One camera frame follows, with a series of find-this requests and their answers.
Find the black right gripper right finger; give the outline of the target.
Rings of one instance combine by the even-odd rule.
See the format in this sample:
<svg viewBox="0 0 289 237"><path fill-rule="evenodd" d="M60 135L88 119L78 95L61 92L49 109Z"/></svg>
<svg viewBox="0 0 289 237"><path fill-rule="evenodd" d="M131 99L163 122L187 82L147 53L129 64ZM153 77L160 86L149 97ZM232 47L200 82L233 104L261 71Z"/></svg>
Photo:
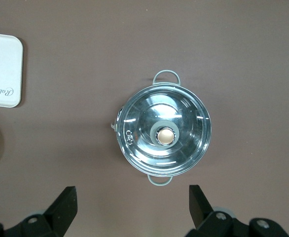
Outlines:
<svg viewBox="0 0 289 237"><path fill-rule="evenodd" d="M189 211L195 228L188 237L287 237L288 233L275 221L253 218L240 222L223 210L215 211L199 185L189 186Z"/></svg>

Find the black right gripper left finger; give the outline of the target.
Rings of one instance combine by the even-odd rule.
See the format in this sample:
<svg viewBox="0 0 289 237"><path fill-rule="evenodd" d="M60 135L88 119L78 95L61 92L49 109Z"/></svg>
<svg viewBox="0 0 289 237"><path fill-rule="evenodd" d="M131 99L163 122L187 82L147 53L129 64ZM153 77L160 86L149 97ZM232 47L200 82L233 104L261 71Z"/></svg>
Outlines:
<svg viewBox="0 0 289 237"><path fill-rule="evenodd" d="M43 213L30 215L9 229L0 223L0 237L63 237L76 214L76 187L69 186Z"/></svg>

